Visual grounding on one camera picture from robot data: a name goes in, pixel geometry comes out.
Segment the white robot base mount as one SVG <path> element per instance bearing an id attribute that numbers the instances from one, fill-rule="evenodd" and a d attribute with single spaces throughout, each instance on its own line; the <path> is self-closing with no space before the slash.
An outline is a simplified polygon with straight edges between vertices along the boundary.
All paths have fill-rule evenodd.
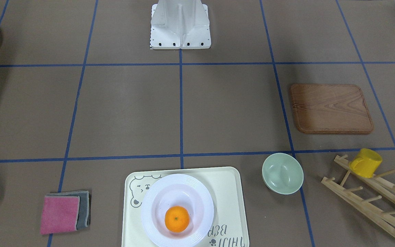
<path id="1" fill-rule="evenodd" d="M 200 0 L 160 0 L 152 5 L 151 49 L 209 49 L 211 45 L 208 6 Z"/>

